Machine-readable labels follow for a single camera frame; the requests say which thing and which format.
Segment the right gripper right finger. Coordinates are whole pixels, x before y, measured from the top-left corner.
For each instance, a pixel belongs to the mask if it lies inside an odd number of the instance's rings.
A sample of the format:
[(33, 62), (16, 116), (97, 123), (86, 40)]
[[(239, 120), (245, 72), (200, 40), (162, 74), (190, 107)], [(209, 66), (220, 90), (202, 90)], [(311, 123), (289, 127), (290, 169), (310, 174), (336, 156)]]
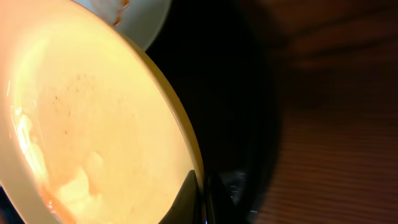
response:
[(207, 224), (245, 224), (218, 174), (211, 174), (206, 185)]

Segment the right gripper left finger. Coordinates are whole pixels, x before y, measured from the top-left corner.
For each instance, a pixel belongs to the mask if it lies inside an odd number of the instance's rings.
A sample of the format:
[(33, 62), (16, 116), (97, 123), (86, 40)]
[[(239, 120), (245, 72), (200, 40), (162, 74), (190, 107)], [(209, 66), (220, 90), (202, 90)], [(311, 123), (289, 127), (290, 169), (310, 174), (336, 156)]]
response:
[(191, 170), (171, 208), (159, 224), (202, 224), (202, 201), (195, 171)]

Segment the yellow plate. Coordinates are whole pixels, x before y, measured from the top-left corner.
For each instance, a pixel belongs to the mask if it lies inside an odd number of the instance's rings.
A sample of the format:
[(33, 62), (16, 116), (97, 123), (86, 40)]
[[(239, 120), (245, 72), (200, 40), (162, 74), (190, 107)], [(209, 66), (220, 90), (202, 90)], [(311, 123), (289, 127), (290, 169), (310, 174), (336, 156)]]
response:
[(1, 186), (26, 223), (159, 223), (187, 174), (189, 118), (133, 41), (72, 1), (1, 2)]

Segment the light blue plate top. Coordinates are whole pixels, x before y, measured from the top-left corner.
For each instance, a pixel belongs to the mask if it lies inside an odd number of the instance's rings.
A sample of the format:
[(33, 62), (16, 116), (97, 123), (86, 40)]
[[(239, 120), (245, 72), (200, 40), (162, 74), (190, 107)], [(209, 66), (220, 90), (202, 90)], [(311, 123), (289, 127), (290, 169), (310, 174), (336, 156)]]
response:
[(147, 50), (161, 31), (172, 0), (74, 0)]

